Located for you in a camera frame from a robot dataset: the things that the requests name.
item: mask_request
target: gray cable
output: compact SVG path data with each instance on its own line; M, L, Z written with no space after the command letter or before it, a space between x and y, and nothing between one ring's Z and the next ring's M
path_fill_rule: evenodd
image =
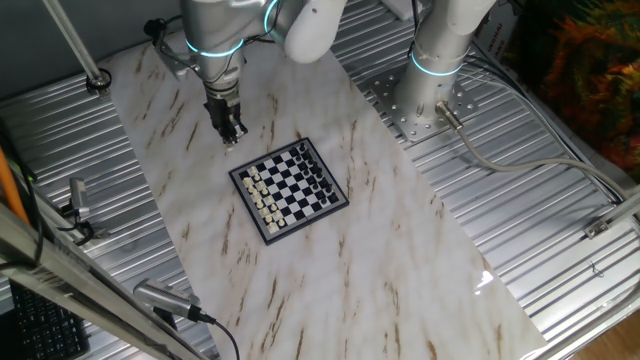
M531 109L536 113L536 115L538 115L538 117L540 117L541 119L544 119L544 117L542 116L542 114L538 111L538 109L536 109L535 106L533 106L533 104L531 104L529 102L529 100L525 97L523 97L522 95L518 94L517 92L513 91L513 89L511 89L508 85L503 84L500 82L500 79L497 79L493 76L487 75L487 74L482 74L480 73L480 75L483 76L487 76L490 77L494 80L498 80L498 81L489 81L489 80L485 80L485 79L481 79L481 78L477 78L475 76L471 76L469 74L460 74L463 78L471 78L480 82L484 82L484 83L488 83L488 84L493 84L493 85L497 85L500 87L503 87L507 90L509 90L513 95L516 96L516 98L518 98L518 100L523 100L525 102L525 104L528 104ZM594 168L593 166L590 166L582 161L578 161L578 160L573 160L573 159L565 159L565 158L550 158L550 159L542 159L542 160L537 160L537 161L532 161L529 163L524 163L524 164L517 164L517 165L509 165L509 166L505 166L505 165L498 165L498 164L494 164L490 161L488 161L487 159L483 158L482 155L480 155L478 153L478 151L473 147L473 144L471 144L471 141L469 141L469 138L467 137L467 134L464 132L463 129L459 129L457 131L458 135L460 135L460 138L462 138L462 141L464 142L464 144L467 146L467 148L469 148L469 151L478 159L478 161L480 163L482 163L485 167L488 167L490 169L496 170L496 171L501 171L501 172L514 172L514 171L524 171L536 166L540 166L540 165L553 165L553 164L564 164L564 165L569 165L569 166L573 166L576 168L579 168L583 171L589 172L591 174L593 174L594 176L596 176L598 179L600 179L603 183L605 183L607 186L609 186L611 189L613 189L613 191L615 191L616 193L618 193L618 195L623 199L623 200L627 200L629 198L629 196L627 195L626 191L624 191L624 189L622 189L622 187L620 187L620 185L618 185L615 181L613 181L613 179L611 179L610 177L608 177L606 174L604 174L603 172L601 172L600 170Z
M534 168L534 167L537 167L537 166L541 166L541 165L554 165L554 164L569 165L569 166L573 166L573 167L576 167L578 169L581 169L581 170L584 170L586 172L589 172L589 173L593 174L598 179L600 179L602 182L607 184L607 186L609 186L611 189L613 189L615 192L617 192L618 195L623 200L627 200L628 199L628 196L627 196L626 192L620 187L620 185L616 184L616 182L613 181L613 179L611 179L610 177L605 175L602 171L600 171L600 170L598 170L598 169L596 169L596 168L594 168L592 166L589 166L589 165L587 165L587 164L585 164L585 163L583 163L581 161L572 160L572 159L564 159L564 158L549 158L549 159L536 160L536 161L531 161L531 162L528 162L528 163L516 164L516 165L498 165L498 164L494 164L491 161L485 159L484 157L482 157L482 155L480 155L478 153L478 151L473 146L473 144L471 144L471 141L467 137L467 134L465 133L464 129L458 129L457 133L460 136L460 138L462 139L462 142L464 142L464 144L469 149L469 152L471 154L473 154L473 156L475 156L476 159L478 159L478 161L482 165L484 165L485 167L488 167L490 169L493 169L495 171L514 172L514 171L528 170L528 169L531 169L531 168Z

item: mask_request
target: metal bar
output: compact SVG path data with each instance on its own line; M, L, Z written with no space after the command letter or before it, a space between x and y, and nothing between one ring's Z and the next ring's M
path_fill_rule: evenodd
M80 65L82 65L84 71L89 76L89 80L95 85L103 85L104 79L102 78L100 70L98 70L98 65L93 61L89 51L82 43L80 36L78 36L76 29L74 29L71 21L69 21L60 2L58 2L58 0L42 0L42 2L47 7L47 10L49 10L49 14L51 14L53 20L58 24L58 28L60 28L62 35L67 39L67 43L69 43L73 53L76 54Z
M615 209L609 211L593 224L584 229L589 239L593 239L610 228L628 220L633 219L633 214L640 213L640 192L634 194Z
M69 241L45 241L41 266L34 271L5 270L4 275L159 359L204 359L177 332L105 277L88 256ZM36 232L0 206L0 246L4 253L32 258Z

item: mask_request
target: chessboard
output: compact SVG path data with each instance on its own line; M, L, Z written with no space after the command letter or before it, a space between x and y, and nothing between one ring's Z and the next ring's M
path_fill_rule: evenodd
M229 175L267 245L349 205L308 138Z

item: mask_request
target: metal rod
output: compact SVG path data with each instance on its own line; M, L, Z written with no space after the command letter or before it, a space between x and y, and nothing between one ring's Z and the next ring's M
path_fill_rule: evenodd
M105 81L102 78L100 70L98 70L98 65L93 61L89 51L87 51L87 48L82 43L80 36L78 36L76 29L73 28L71 21L69 21L67 14L64 12L58 0L42 0L42 2L47 7L47 10L49 10L49 14L51 14L53 20L58 24L58 28L60 28L62 35L67 39L67 43L69 43L73 53L76 54L80 65L82 65L84 71L89 76L91 83L94 85L104 85Z
M36 270L10 269L8 276L32 291L158 359L204 360L180 335L133 298L71 241L45 241ZM5 256L32 258L37 234L0 204L0 247Z

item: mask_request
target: robotic arm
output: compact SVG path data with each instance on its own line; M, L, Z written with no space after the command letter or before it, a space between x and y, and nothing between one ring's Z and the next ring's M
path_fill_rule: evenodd
M197 72L206 91L204 106L213 127L231 148L247 133L240 120L243 46L248 41L275 42L294 61L314 62L333 44L345 3L346 0L181 0L190 49L184 61L177 61L178 54L162 42L164 28L158 20L148 22L145 32L154 37L156 49L174 74L179 77L186 71L185 66Z
M447 103L473 32L495 0L433 0L416 31L406 73L395 88L397 107L411 123L436 118ZM324 55L335 39L346 0L180 0L189 54L163 42L166 23L152 20L145 32L177 78L191 68L206 91L205 107L222 141L233 147L247 133L240 120L239 79L243 46L275 42L298 63Z

